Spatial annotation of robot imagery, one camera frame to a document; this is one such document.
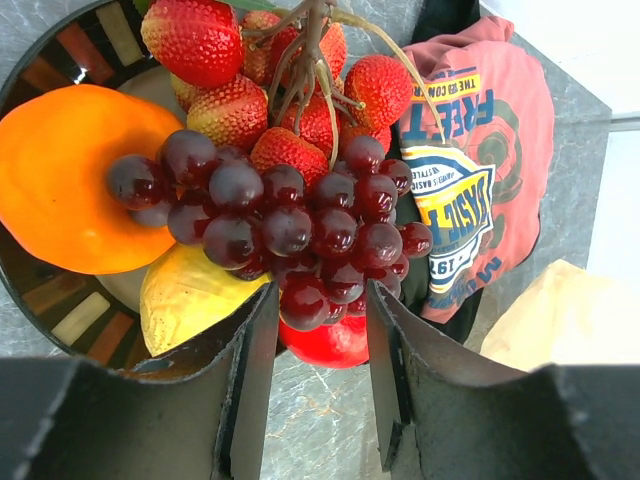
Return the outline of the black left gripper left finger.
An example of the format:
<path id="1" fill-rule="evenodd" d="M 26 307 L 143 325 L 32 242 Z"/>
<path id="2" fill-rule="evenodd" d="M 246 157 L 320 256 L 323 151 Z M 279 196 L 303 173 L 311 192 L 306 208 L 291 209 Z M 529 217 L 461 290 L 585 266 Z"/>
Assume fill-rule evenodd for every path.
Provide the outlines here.
<path id="1" fill-rule="evenodd" d="M 1 361 L 5 479 L 256 479 L 278 333 L 261 286 L 201 334 L 116 371 L 81 357 Z"/>

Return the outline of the beige banana print plastic bag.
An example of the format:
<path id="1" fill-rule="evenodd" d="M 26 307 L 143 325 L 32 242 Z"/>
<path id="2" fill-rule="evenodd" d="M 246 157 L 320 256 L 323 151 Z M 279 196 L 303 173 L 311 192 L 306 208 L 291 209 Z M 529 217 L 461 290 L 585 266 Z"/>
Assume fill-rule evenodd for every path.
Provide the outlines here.
<path id="1" fill-rule="evenodd" d="M 637 365 L 639 294 L 557 260 L 497 320 L 480 354 L 526 372 L 551 363 Z"/>

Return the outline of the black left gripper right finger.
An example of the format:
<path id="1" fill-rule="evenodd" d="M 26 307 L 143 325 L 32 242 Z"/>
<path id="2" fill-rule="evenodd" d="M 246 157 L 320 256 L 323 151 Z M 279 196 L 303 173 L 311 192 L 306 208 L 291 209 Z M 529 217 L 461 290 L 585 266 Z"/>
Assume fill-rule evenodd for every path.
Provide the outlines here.
<path id="1" fill-rule="evenodd" d="M 489 360 L 367 285 L 382 469 L 395 479 L 635 479 L 639 369 Z"/>

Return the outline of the dark purple grape bunch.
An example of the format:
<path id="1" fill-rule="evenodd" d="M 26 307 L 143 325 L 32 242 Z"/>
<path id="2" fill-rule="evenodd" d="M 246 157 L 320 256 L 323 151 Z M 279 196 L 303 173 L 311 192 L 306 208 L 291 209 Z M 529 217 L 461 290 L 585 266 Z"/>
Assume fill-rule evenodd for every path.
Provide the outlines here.
<path id="1" fill-rule="evenodd" d="M 201 246 L 231 276 L 272 277 L 283 322 L 305 332 L 362 316 L 369 280 L 398 293 L 409 261 L 431 251 L 425 224 L 395 222 L 412 176 L 384 153 L 359 135 L 328 165 L 290 131 L 271 129 L 245 156 L 180 130 L 157 160 L 117 159 L 105 186 L 136 223 Z"/>

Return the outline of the red apple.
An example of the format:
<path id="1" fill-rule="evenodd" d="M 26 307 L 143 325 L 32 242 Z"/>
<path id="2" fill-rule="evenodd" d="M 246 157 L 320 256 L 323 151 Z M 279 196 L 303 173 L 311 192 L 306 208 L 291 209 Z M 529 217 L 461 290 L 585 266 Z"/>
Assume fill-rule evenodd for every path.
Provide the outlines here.
<path id="1" fill-rule="evenodd" d="M 348 369 L 369 361 L 365 316 L 347 315 L 338 323 L 305 332 L 280 321 L 279 339 L 298 359 L 314 366 Z"/>

